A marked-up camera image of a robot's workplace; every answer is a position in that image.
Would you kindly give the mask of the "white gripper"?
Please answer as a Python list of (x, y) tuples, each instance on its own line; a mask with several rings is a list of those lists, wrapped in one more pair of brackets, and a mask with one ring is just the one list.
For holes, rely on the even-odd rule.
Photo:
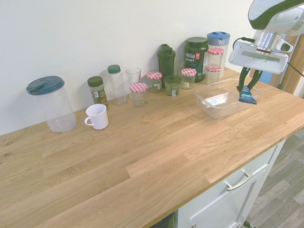
[(257, 53), (255, 46), (237, 41), (234, 50), (231, 52), (229, 62), (233, 65), (243, 67), (239, 76), (237, 90), (241, 93), (245, 78), (250, 68), (255, 69), (252, 80), (247, 85), (249, 91), (259, 81), (263, 71), (280, 74), (283, 72), (288, 62), (288, 55), (279, 52), (272, 52), (270, 55)]

